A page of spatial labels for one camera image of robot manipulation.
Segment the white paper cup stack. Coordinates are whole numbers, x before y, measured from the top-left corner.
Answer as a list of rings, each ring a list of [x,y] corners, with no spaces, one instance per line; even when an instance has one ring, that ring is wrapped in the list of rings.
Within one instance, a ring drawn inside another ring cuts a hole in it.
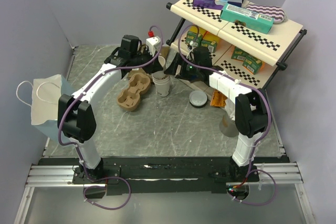
[[[166,97],[170,92],[170,82],[171,78],[169,75],[158,76],[152,75],[152,80],[155,85],[156,93],[161,97]]]

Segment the white plastic cup lids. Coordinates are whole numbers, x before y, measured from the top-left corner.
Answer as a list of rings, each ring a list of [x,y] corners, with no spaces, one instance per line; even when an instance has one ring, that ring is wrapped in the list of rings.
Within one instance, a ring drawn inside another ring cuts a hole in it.
[[[204,91],[194,90],[189,94],[189,102],[195,108],[203,108],[207,103],[207,95]]]

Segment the single white paper cup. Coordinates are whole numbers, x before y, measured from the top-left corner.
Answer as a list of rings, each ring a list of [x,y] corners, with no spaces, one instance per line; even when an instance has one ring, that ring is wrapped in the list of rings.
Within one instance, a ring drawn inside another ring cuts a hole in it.
[[[165,71],[166,70],[166,59],[163,56],[159,55],[158,61],[159,61],[160,66],[163,68],[163,71]]]

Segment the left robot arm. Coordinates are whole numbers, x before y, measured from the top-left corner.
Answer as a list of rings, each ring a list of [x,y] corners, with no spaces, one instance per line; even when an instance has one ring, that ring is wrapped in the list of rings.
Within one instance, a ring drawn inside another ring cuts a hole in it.
[[[161,38],[152,31],[145,44],[137,36],[125,35],[121,45],[106,57],[98,72],[82,88],[59,98],[58,143],[74,146],[80,170],[90,182],[98,183],[104,176],[103,160],[93,140],[97,128],[96,105],[127,72],[136,68],[148,73],[160,71],[162,68],[157,58],[162,47]]]

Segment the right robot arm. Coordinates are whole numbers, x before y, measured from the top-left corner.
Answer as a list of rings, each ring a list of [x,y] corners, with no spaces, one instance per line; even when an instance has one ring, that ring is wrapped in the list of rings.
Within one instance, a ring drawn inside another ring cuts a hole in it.
[[[209,84],[223,93],[235,106],[235,125],[238,129],[238,141],[232,155],[235,165],[229,168],[229,175],[235,181],[241,181],[252,173],[255,150],[258,143],[268,134],[271,125],[271,111],[262,89],[246,85],[234,79],[226,71],[199,66],[177,49],[177,58],[193,69],[211,72]]]

